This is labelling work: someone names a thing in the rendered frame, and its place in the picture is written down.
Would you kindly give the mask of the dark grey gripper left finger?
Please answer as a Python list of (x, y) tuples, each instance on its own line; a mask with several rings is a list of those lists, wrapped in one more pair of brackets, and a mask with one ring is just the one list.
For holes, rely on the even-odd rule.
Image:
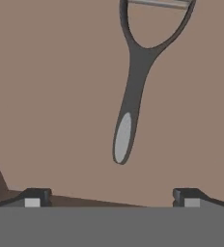
[(1, 201), (0, 206), (45, 207), (52, 206), (50, 188), (27, 188), (17, 196)]

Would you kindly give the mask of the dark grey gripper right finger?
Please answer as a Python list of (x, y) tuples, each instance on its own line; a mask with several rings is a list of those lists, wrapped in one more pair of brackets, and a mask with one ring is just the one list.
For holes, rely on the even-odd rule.
[(198, 188), (174, 188), (173, 206), (177, 207), (206, 207), (224, 206), (224, 202), (211, 198)]

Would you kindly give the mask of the brown drawer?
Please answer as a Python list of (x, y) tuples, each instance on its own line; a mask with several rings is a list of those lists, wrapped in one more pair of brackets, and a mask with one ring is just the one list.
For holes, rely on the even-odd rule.
[(0, 199), (29, 187), (169, 206), (176, 187), (224, 201), (224, 0), (192, 16), (132, 5), (145, 84), (133, 150), (112, 158), (129, 53), (120, 0), (0, 0)]

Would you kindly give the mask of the dark grey peeler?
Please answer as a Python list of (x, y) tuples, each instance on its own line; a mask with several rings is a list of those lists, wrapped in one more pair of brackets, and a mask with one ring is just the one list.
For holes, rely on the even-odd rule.
[(156, 58), (182, 33), (192, 15), (196, 1), (176, 0), (174, 4), (167, 4), (156, 0), (143, 0), (143, 4), (186, 10), (181, 24), (167, 40), (154, 47), (143, 47), (133, 37), (128, 23), (128, 3), (138, 3), (139, 0), (120, 0), (119, 14), (129, 51), (129, 69), (126, 89), (113, 138), (112, 155), (117, 164), (126, 164), (132, 151), (142, 94), (150, 69)]

